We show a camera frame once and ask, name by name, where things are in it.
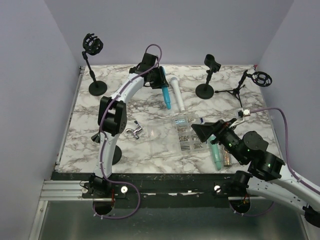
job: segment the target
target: white cylindrical object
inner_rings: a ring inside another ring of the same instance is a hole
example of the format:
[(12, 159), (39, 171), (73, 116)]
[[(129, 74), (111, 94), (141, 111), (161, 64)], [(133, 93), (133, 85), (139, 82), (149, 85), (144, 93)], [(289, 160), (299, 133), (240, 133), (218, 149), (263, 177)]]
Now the white cylindrical object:
[(180, 88), (179, 88), (179, 80), (177, 77), (172, 77), (170, 80), (171, 86), (173, 87), (176, 101), (178, 103), (180, 112), (185, 111), (184, 101), (181, 96)]

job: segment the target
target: table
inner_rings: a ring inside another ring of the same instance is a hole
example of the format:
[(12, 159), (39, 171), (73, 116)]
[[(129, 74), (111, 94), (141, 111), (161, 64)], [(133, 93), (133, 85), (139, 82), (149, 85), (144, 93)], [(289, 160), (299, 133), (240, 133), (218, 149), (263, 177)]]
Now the table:
[[(93, 66), (97, 80), (105, 81), (108, 89), (104, 94), (110, 96), (127, 79), (129, 69), (133, 65), (101, 65)], [(203, 100), (196, 96), (195, 89), (206, 81), (206, 66), (164, 65), (167, 80), (171, 75), (180, 78), (180, 90), (185, 104), (185, 114), (197, 114), (206, 122), (216, 122), (219, 119), (230, 120), (235, 117), (236, 109), (240, 107), (237, 99), (228, 93), (214, 94), (211, 99)], [(214, 90), (233, 89), (238, 85), (243, 72), (254, 72), (252, 65), (223, 65), (220, 71), (212, 75), (210, 85)], [(63, 152), (61, 153), (58, 171), (60, 173), (92, 173), (96, 166), (99, 144), (91, 140), (98, 132), (98, 112), (102, 96), (92, 96), (88, 87), (92, 79), (86, 67), (74, 105), (72, 118), (66, 134)], [(245, 80), (241, 89), (241, 100), (244, 108), (251, 110), (265, 106), (260, 88), (250, 79)], [(134, 120), (142, 127), (154, 120), (178, 116), (179, 112), (172, 87), (169, 88), (171, 109), (168, 110), (160, 89), (143, 87), (127, 104), (127, 126), (135, 128)], [(247, 123), (239, 125), (235, 132), (242, 137), (248, 131), (257, 131), (264, 140), (269, 142), (268, 151), (280, 157), (276, 139), (267, 112), (252, 114)], [(232, 158), (232, 167), (217, 171), (213, 164), (209, 148), (205, 152), (193, 153), (187, 156), (152, 157), (148, 147), (148, 133), (143, 131), (140, 139), (122, 133), (117, 145), (122, 150), (120, 162), (112, 167), (113, 173), (168, 173), (168, 174), (201, 174), (201, 173), (235, 173), (237, 170), (247, 170)]]

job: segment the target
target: wall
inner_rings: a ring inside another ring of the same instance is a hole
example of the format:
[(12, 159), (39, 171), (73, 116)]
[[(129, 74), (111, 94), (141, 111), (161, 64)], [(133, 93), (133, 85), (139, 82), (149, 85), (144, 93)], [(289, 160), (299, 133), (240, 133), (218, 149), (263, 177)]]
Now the wall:
[(79, 67), (43, 0), (0, 1), (0, 239), (28, 239)]
[(104, 49), (93, 65), (137, 64), (151, 43), (162, 64), (257, 64), (293, 0), (45, 0), (78, 64), (95, 33)]
[[(258, 66), (273, 78), (272, 85), (263, 89), (266, 104), (280, 107), (287, 117), (292, 167), (317, 185), (320, 185), (319, 12), (319, 0), (295, 0)], [(275, 112), (271, 115), (285, 154), (282, 117)]]

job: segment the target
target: black tripod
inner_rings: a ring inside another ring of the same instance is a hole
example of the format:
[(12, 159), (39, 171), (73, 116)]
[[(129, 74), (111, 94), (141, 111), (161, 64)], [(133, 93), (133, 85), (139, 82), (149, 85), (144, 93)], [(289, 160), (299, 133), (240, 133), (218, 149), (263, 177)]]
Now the black tripod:
[(241, 108), (243, 107), (242, 106), (242, 102), (241, 102), (241, 98), (240, 98), (240, 90), (245, 87), (246, 85), (243, 85), (244, 84), (244, 81), (247, 77), (251, 78), (252, 81), (260, 86), (260, 87), (268, 87), (271, 85), (272, 83), (272, 78), (266, 74), (265, 72), (263, 71), (256, 71), (254, 72), (253, 74), (249, 74), (247, 73), (248, 70), (245, 70), (243, 72), (243, 75), (238, 83), (238, 86), (234, 89), (231, 89), (231, 90), (221, 90), (221, 91), (214, 91), (216, 94), (218, 93), (229, 93), (231, 94), (232, 96), (234, 96), (236, 99), (238, 99), (238, 101), (240, 102), (240, 106)]
[(87, 54), (94, 56), (101, 52), (102, 48), (104, 47), (103, 42), (97, 37), (94, 36), (95, 34), (88, 33), (83, 39), (83, 48), (84, 51), (82, 52), (83, 59), (85, 60), (86, 64), (89, 68), (90, 77), (93, 80), (93, 83), (89, 86), (89, 93), (93, 96), (100, 96), (107, 91), (107, 84), (103, 81), (97, 81), (94, 71), (92, 71), (91, 66), (88, 61)]

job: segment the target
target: round black base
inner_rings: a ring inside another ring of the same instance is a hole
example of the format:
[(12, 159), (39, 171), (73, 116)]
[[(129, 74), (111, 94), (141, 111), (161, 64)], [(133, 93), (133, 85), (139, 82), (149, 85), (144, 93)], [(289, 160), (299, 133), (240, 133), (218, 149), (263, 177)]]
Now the round black base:
[(117, 164), (120, 161), (121, 157), (122, 157), (122, 151), (121, 151), (120, 147), (115, 146), (114, 155), (113, 155), (113, 159), (112, 159), (112, 165)]
[(89, 93), (93, 96), (101, 96), (102, 94), (104, 94), (108, 87), (107, 84), (104, 81), (96, 81), (91, 83), (89, 86)]
[(195, 89), (195, 94), (201, 99), (210, 99), (214, 95), (214, 88), (208, 85), (205, 91), (205, 86), (205, 83), (198, 85)]

